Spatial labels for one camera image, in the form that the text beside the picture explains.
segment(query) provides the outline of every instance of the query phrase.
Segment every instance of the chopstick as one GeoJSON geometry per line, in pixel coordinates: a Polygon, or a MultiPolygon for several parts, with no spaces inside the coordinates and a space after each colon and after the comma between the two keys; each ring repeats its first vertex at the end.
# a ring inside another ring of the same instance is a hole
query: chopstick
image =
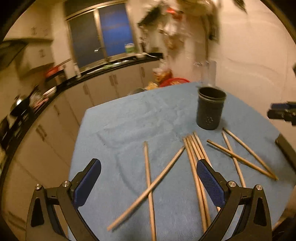
{"type": "MultiPolygon", "coordinates": [[[[222,136],[223,136],[223,138],[225,140],[225,143],[226,143],[226,145],[228,147],[228,150],[230,150],[231,152],[233,152],[233,149],[231,148],[231,145],[230,145],[230,143],[229,143],[229,141],[227,139],[227,136],[225,135],[224,131],[222,131],[222,136]]],[[[242,187],[245,188],[246,187],[246,183],[244,181],[244,177],[242,175],[242,171],[241,171],[241,169],[239,167],[239,164],[237,162],[237,159],[235,157],[232,157],[232,159],[233,159],[233,163],[235,165],[235,168],[237,170],[237,174],[239,175],[239,179],[241,181],[242,187]]]]}
{"type": "Polygon", "coordinates": [[[276,180],[278,180],[278,177],[275,175],[275,173],[269,168],[269,166],[250,148],[248,147],[241,139],[239,139],[235,134],[233,134],[231,131],[227,130],[226,128],[223,127],[223,130],[232,136],[239,144],[241,144],[252,156],[254,156],[258,162],[261,163],[262,166],[266,168],[267,171],[272,174],[276,180]]]}
{"type": "MultiPolygon", "coordinates": [[[[150,176],[148,143],[144,142],[143,145],[144,145],[144,156],[145,156],[146,180],[147,180],[147,187],[149,188],[150,185],[151,185],[151,176],[150,176]]],[[[156,241],[155,217],[154,217],[154,207],[153,207],[152,192],[150,192],[148,194],[148,201],[149,201],[151,236],[152,236],[152,241],[156,241]]]]}
{"type": "Polygon", "coordinates": [[[197,172],[196,172],[196,167],[194,166],[194,161],[193,161],[193,155],[189,149],[189,144],[187,142],[186,138],[183,138],[183,142],[187,151],[187,155],[188,155],[188,159],[191,165],[191,170],[192,170],[192,174],[193,174],[193,179],[194,179],[194,183],[195,183],[195,188],[196,188],[196,194],[197,194],[197,198],[198,198],[198,203],[199,203],[199,207],[200,207],[200,215],[202,218],[202,229],[203,232],[205,233],[207,230],[207,220],[206,220],[206,216],[205,216],[205,207],[204,207],[204,203],[202,200],[202,193],[201,193],[201,188],[200,188],[200,183],[199,183],[199,178],[197,176],[197,172]]]}
{"type": "Polygon", "coordinates": [[[237,158],[237,160],[239,160],[240,162],[246,164],[247,166],[249,166],[249,167],[251,167],[251,168],[253,168],[253,169],[255,169],[255,170],[261,172],[262,174],[264,174],[264,175],[266,175],[266,176],[268,176],[268,177],[270,177],[270,178],[276,180],[276,178],[275,178],[272,174],[270,174],[269,172],[267,172],[267,171],[261,169],[260,167],[254,165],[253,163],[251,163],[251,162],[249,162],[248,160],[246,160],[246,159],[240,157],[239,155],[233,153],[232,151],[230,151],[230,150],[224,148],[223,146],[220,146],[219,144],[217,144],[217,143],[215,143],[215,142],[212,142],[211,140],[207,140],[207,142],[210,143],[211,145],[217,147],[218,149],[220,149],[220,150],[226,152],[227,154],[231,155],[232,157],[237,158]]]}
{"type": "MultiPolygon", "coordinates": [[[[191,155],[193,157],[193,163],[194,163],[194,172],[197,174],[197,171],[196,171],[196,165],[197,165],[197,161],[195,159],[195,155],[194,155],[194,152],[195,154],[197,154],[198,152],[197,151],[197,148],[196,146],[194,145],[194,142],[192,140],[192,137],[191,136],[188,136],[186,138],[187,142],[188,142],[188,146],[189,146],[189,149],[190,149],[190,152],[191,152],[191,155]]],[[[207,219],[207,226],[209,227],[211,225],[211,217],[210,217],[210,212],[209,212],[209,206],[207,204],[207,196],[205,194],[205,187],[203,186],[202,184],[202,181],[200,180],[199,176],[197,175],[198,177],[198,183],[200,185],[200,190],[201,190],[201,193],[202,193],[202,201],[203,201],[203,204],[204,204],[204,208],[205,208],[205,215],[206,215],[206,219],[207,219]]]]}
{"type": "Polygon", "coordinates": [[[201,150],[201,148],[200,148],[200,146],[198,145],[198,143],[197,143],[197,141],[196,141],[196,139],[195,139],[195,137],[193,136],[193,135],[191,135],[190,136],[191,137],[191,143],[192,143],[192,146],[193,146],[193,149],[194,149],[194,151],[195,151],[195,154],[196,154],[196,156],[197,156],[197,159],[198,160],[200,160],[200,159],[204,159],[205,157],[204,157],[204,155],[203,155],[203,153],[202,153],[202,150],[201,150]]]}
{"type": "Polygon", "coordinates": [[[206,160],[207,163],[212,167],[212,164],[211,164],[211,162],[210,162],[210,160],[209,160],[209,158],[208,158],[208,156],[207,156],[207,154],[206,154],[206,152],[205,152],[205,149],[204,149],[203,146],[202,146],[202,143],[201,143],[200,139],[198,138],[197,133],[194,131],[193,134],[194,134],[194,136],[195,136],[195,138],[196,138],[196,140],[197,140],[197,143],[198,143],[198,145],[196,145],[196,146],[199,146],[199,147],[200,147],[201,152],[202,152],[202,154],[203,154],[205,160],[206,160]]]}
{"type": "Polygon", "coordinates": [[[159,184],[159,182],[164,178],[164,176],[168,173],[168,171],[172,168],[174,163],[178,160],[185,147],[182,146],[181,149],[176,153],[176,155],[172,158],[169,164],[165,167],[165,169],[159,174],[159,176],[154,180],[154,182],[147,188],[140,197],[138,197],[133,204],[125,210],[112,224],[107,227],[107,230],[110,231],[116,228],[119,224],[121,224],[126,217],[135,210],[135,208],[149,195],[149,193],[159,184]]]}

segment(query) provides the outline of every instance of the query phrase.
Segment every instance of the window frame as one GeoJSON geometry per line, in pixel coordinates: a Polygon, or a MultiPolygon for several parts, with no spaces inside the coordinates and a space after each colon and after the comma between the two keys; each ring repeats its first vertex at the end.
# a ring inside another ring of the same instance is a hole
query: window frame
{"type": "Polygon", "coordinates": [[[132,33],[133,43],[135,44],[136,51],[138,50],[138,45],[137,45],[137,41],[136,41],[137,38],[136,38],[136,35],[135,35],[133,21],[131,20],[130,9],[129,9],[129,7],[127,7],[127,2],[128,2],[128,0],[114,0],[114,1],[108,1],[108,2],[104,2],[104,3],[100,3],[100,4],[97,4],[97,5],[93,5],[91,7],[82,9],[82,10],[80,10],[80,11],[78,11],[76,13],[73,13],[73,14],[71,14],[71,15],[69,15],[69,16],[67,16],[65,18],[65,21],[67,23],[66,27],[67,27],[67,32],[68,32],[68,44],[70,46],[71,56],[72,56],[73,61],[77,62],[76,57],[75,57],[74,48],[73,48],[73,39],[72,39],[72,33],[71,33],[71,28],[70,28],[69,21],[71,19],[74,19],[76,17],[79,17],[81,15],[84,15],[84,14],[90,13],[90,12],[93,12],[93,15],[94,15],[94,21],[95,21],[95,24],[96,24],[98,39],[99,39],[99,41],[101,43],[101,48],[103,49],[104,59],[98,60],[98,61],[93,62],[91,64],[88,64],[86,66],[80,67],[79,70],[80,70],[81,73],[84,72],[84,71],[87,71],[89,69],[98,67],[100,65],[109,63],[110,61],[128,57],[127,53],[121,53],[121,54],[117,54],[117,55],[113,55],[113,56],[108,57],[106,49],[105,49],[103,32],[102,32],[101,21],[100,21],[100,13],[99,13],[100,8],[104,8],[104,7],[108,7],[108,6],[112,6],[112,5],[116,5],[116,4],[122,4],[122,3],[124,4],[125,10],[126,10],[126,15],[128,17],[128,23],[129,23],[131,33],[132,33]]]}

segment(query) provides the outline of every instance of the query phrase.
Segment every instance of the table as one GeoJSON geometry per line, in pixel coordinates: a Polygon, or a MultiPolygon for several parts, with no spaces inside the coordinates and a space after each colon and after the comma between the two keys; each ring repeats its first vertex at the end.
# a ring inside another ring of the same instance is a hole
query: table
{"type": "MultiPolygon", "coordinates": [[[[197,83],[175,85],[117,99],[86,111],[72,158],[69,180],[92,158],[102,163],[102,172],[84,206],[79,211],[99,240],[151,240],[149,208],[146,200],[113,232],[111,224],[147,188],[143,142],[149,145],[152,181],[183,145],[182,137],[196,131],[214,170],[240,184],[232,159],[206,143],[207,139],[226,147],[221,135],[226,127],[251,147],[272,168],[279,181],[239,164],[247,187],[261,184],[271,214],[271,222],[281,216],[296,175],[275,145],[278,130],[243,101],[227,94],[219,127],[213,131],[196,124],[197,83]]],[[[235,153],[262,167],[240,144],[228,136],[235,153]]],[[[201,217],[186,152],[153,191],[157,240],[198,240],[202,236],[201,217]]],[[[217,210],[207,196],[211,219],[217,210]]],[[[224,238],[236,226],[242,206],[224,238]]]]}

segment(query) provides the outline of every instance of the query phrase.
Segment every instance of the window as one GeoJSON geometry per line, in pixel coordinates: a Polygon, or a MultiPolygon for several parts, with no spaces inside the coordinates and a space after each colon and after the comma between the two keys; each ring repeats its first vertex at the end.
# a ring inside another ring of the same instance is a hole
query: window
{"type": "Polygon", "coordinates": [[[125,4],[101,8],[99,14],[107,55],[124,53],[124,44],[133,43],[125,4]]]}
{"type": "Polygon", "coordinates": [[[84,71],[109,57],[124,57],[125,44],[134,43],[125,3],[91,9],[68,20],[73,53],[84,71]]]}

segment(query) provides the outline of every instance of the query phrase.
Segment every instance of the blue gripper pad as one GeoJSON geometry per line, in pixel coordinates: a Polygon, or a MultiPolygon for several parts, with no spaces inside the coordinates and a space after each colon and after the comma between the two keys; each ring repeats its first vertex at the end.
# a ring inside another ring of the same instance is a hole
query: blue gripper pad
{"type": "Polygon", "coordinates": [[[204,159],[197,162],[196,171],[214,205],[217,207],[224,207],[226,202],[225,192],[219,182],[222,182],[222,185],[224,184],[226,187],[225,179],[220,173],[215,172],[204,159]]]}
{"type": "Polygon", "coordinates": [[[73,206],[76,209],[85,204],[95,182],[101,173],[101,169],[101,162],[94,158],[82,172],[77,173],[77,175],[74,177],[73,181],[75,180],[78,184],[75,187],[75,183],[73,183],[73,186],[75,187],[73,190],[73,206]]]}

